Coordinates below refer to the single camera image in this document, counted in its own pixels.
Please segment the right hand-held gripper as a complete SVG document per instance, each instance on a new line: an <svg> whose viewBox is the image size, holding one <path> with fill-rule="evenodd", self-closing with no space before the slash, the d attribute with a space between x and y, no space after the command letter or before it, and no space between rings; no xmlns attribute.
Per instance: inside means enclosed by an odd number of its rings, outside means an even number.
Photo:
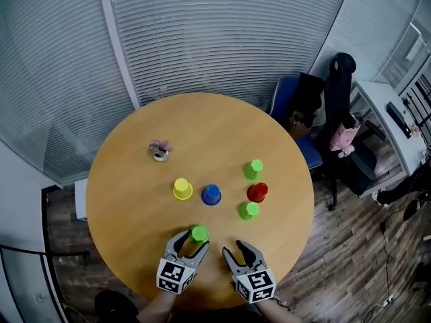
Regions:
<svg viewBox="0 0 431 323"><path fill-rule="evenodd" d="M265 263L263 254L247 242L236 240L236 245L242 252L245 264L240 264L229 249L222 248L222 255L233 274L236 292L248 303L271 299L276 288L275 277L271 268L263 266ZM257 266L257 270L248 270L248 267Z"/></svg>

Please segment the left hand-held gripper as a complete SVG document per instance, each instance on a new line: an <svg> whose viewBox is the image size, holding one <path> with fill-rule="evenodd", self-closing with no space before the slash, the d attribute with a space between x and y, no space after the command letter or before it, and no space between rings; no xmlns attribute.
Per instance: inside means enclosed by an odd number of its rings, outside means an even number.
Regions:
<svg viewBox="0 0 431 323"><path fill-rule="evenodd" d="M191 230L184 230L172 237L166 244L164 257L160 259L156 274L157 288L181 294L194 280L197 267L201 264L209 250L209 241L206 241L192 256L178 258L184 243L191 234Z"/></svg>

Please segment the green paper cup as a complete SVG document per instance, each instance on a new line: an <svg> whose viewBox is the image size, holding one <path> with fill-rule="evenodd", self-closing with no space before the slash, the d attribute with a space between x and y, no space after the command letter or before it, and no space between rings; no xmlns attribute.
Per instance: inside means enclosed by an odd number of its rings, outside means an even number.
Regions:
<svg viewBox="0 0 431 323"><path fill-rule="evenodd" d="M259 204L256 202L244 202L241 203L238 208L238 216L244 221L253 220L260 211Z"/></svg>
<svg viewBox="0 0 431 323"><path fill-rule="evenodd" d="M259 159L253 159L252 161L246 163L243 167L244 176L248 180L252 181L258 180L262 171L263 162Z"/></svg>
<svg viewBox="0 0 431 323"><path fill-rule="evenodd" d="M209 230L200 224L196 224L191 228L189 236L190 240L196 244L202 244L209 241Z"/></svg>

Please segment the blue plastic cup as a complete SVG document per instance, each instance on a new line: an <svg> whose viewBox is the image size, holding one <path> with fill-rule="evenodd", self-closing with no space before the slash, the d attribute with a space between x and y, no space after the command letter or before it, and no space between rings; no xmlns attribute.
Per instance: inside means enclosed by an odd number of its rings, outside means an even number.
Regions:
<svg viewBox="0 0 431 323"><path fill-rule="evenodd" d="M220 188L215 184L206 186L201 192L201 200L209 206L217 205L222 198Z"/></svg>

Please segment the yellow plastic cup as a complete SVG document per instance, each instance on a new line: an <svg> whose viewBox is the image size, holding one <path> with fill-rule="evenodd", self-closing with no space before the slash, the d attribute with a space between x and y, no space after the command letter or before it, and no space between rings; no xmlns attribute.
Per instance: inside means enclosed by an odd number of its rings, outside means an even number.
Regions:
<svg viewBox="0 0 431 323"><path fill-rule="evenodd" d="M193 195L193 187L185 178L177 178L172 189L174 197L180 201L185 201Z"/></svg>

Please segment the red plastic cup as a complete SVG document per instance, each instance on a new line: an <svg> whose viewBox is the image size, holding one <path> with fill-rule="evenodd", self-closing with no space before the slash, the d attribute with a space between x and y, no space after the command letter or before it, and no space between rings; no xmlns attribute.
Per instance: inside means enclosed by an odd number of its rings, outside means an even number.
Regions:
<svg viewBox="0 0 431 323"><path fill-rule="evenodd" d="M246 195L249 201L261 203L265 199L267 193L268 186L266 185L266 183L259 182L250 186L247 189Z"/></svg>

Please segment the person's right forearm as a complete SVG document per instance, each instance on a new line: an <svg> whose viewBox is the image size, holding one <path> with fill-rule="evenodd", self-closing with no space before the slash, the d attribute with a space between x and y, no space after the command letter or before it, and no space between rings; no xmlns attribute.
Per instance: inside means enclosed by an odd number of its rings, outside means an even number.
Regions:
<svg viewBox="0 0 431 323"><path fill-rule="evenodd" d="M266 323L303 323L302 320L279 305L274 298L259 301L255 307Z"/></svg>

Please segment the person's left forearm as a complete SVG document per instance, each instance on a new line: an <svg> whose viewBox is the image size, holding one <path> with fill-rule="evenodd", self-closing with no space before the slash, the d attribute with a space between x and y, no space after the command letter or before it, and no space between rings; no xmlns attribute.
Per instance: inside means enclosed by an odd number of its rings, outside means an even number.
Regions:
<svg viewBox="0 0 431 323"><path fill-rule="evenodd" d="M160 290L136 316L139 323L167 323L177 294Z"/></svg>

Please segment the small potted plant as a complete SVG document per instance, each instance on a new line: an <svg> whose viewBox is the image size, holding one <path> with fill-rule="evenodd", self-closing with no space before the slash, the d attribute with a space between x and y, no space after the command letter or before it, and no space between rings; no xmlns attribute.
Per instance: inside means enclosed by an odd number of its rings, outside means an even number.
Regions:
<svg viewBox="0 0 431 323"><path fill-rule="evenodd" d="M157 162L167 162L169 153L172 151L171 146L169 146L169 140L153 140L148 149Z"/></svg>

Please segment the whiteboard with black stand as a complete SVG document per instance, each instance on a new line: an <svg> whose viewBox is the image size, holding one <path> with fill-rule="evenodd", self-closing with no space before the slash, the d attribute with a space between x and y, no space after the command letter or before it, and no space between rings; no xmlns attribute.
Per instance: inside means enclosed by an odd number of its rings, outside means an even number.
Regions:
<svg viewBox="0 0 431 323"><path fill-rule="evenodd" d="M53 266L54 259L90 253L35 251L0 244L0 280L10 293L18 323L69 323Z"/></svg>

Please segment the blue chair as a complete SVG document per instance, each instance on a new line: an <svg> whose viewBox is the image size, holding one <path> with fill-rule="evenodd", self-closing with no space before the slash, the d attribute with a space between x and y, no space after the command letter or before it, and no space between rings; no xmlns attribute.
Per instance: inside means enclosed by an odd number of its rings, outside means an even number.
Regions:
<svg viewBox="0 0 431 323"><path fill-rule="evenodd" d="M286 122L288 108L292 103L294 92L299 80L299 76L284 76L277 81L266 113L280 125L283 125ZM296 141L296 144L300 149L309 170L317 168L323 163L320 153L314 146L314 140L309 134L299 138L299 140Z"/></svg>

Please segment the pink bag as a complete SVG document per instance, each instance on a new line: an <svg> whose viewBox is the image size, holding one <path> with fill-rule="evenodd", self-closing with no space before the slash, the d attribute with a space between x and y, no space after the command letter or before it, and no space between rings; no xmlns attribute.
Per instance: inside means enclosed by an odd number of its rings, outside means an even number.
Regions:
<svg viewBox="0 0 431 323"><path fill-rule="evenodd" d="M339 151L349 147L352 144L352 141L354 140L354 137L358 133L359 129L360 126L346 128L343 124L340 124L329 142L330 150Z"/></svg>

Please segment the black jacket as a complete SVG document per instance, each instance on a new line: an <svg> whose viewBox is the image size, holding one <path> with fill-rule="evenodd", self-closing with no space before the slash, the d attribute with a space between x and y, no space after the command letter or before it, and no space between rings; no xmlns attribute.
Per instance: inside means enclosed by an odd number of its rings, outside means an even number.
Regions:
<svg viewBox="0 0 431 323"><path fill-rule="evenodd" d="M325 81L320 77L305 73L300 74L296 98L296 110L303 114L302 124L310 128L322 106L321 94L325 88Z"/></svg>

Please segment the black office chair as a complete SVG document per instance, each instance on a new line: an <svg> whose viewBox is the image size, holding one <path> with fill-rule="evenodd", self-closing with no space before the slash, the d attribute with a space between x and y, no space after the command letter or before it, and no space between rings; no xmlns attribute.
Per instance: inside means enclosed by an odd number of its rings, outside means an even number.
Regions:
<svg viewBox="0 0 431 323"><path fill-rule="evenodd" d="M376 135L385 141L385 134L372 122L366 121L367 129L354 137L351 145L355 152L347 157L338 158L341 151L331 151L329 142L340 124L346 128L361 126L361 119L350 113L350 92L352 75L356 70L354 58L344 52L337 53L330 62L329 74L323 91L325 101L325 124L314 143L323 159L322 175L329 183L332 203L328 210L337 205L337 181L342 181L354 194L360 196L368 185L376 180L374 173L377 158L364 141Z"/></svg>

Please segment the black rectangular device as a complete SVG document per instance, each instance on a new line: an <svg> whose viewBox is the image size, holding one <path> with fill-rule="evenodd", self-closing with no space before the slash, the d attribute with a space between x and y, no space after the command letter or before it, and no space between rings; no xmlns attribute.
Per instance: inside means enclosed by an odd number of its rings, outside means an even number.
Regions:
<svg viewBox="0 0 431 323"><path fill-rule="evenodd" d="M410 139L411 138L411 129L408 127L407 123L403 115L398 111L394 103L389 102L386 105L386 111L389 116L394 120L395 124L401 129L403 134Z"/></svg>

